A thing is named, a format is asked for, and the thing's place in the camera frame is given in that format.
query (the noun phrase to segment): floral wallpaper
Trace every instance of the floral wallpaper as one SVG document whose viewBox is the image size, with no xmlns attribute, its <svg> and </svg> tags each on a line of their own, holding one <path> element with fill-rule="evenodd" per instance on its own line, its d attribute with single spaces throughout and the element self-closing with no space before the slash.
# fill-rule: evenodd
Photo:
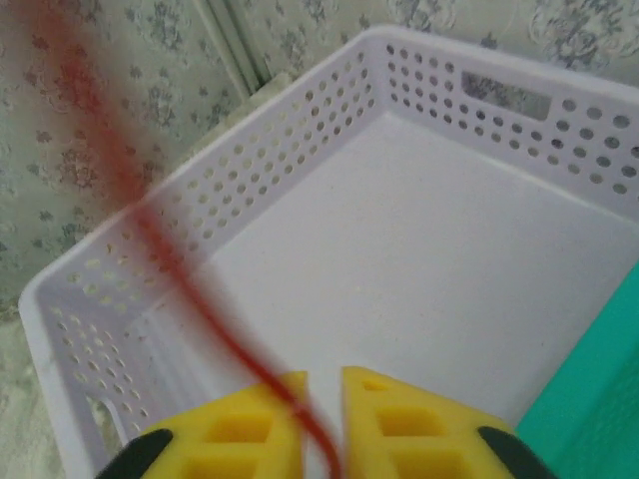
<svg viewBox="0 0 639 479">
<path fill-rule="evenodd" d="M 65 122 L 86 79 L 45 69 L 49 45 L 26 36 L 0 0 L 0 304 L 110 213 L 82 130 Z M 100 85 L 126 92 L 122 113 L 138 139 L 148 184 L 240 100 L 191 0 L 47 0 L 98 51 Z M 69 45 L 69 55 L 87 55 Z"/>
<path fill-rule="evenodd" d="M 303 71 L 379 23 L 639 86 L 639 0 L 241 0 L 272 71 Z"/>
</svg>

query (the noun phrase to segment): basket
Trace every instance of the basket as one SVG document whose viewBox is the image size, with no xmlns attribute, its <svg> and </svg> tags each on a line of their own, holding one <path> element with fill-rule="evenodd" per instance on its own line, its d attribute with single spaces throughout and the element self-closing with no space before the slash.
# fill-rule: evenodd
<svg viewBox="0 0 639 479">
<path fill-rule="evenodd" d="M 223 288 L 255 334 L 310 373 L 335 428 L 348 364 L 516 424 L 639 258 L 636 125 L 634 89 L 379 27 L 145 202 L 211 292 Z M 90 401 L 108 407 L 126 442 L 250 381 L 221 367 L 189 327 L 131 214 L 45 268 L 20 300 L 73 478 L 110 459 Z M 615 333 L 639 339 L 633 329 Z M 627 374 L 610 361 L 608 385 Z M 600 400 L 607 391 L 597 388 Z M 543 433 L 522 432 L 543 449 Z M 558 450 L 553 465 L 578 449 Z M 312 457 L 307 467 L 316 477 Z"/>
</svg>

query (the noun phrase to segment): teal container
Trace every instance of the teal container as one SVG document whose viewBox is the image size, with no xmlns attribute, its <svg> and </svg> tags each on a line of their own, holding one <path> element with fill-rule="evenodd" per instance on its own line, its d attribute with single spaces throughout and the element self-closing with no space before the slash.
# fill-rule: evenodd
<svg viewBox="0 0 639 479">
<path fill-rule="evenodd" d="M 517 430 L 560 479 L 639 477 L 639 264 Z"/>
</svg>

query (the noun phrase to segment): basket bottom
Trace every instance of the basket bottom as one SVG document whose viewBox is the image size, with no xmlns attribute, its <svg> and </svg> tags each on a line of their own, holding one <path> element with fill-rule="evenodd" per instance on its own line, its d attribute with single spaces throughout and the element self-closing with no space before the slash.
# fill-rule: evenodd
<svg viewBox="0 0 639 479">
<path fill-rule="evenodd" d="M 515 424 L 639 258 L 638 239 L 635 225 L 386 114 L 211 263 L 251 331 L 310 373 L 336 428 L 349 364 Z M 176 413 L 250 382 L 173 307 L 131 328 L 148 387 Z"/>
</svg>

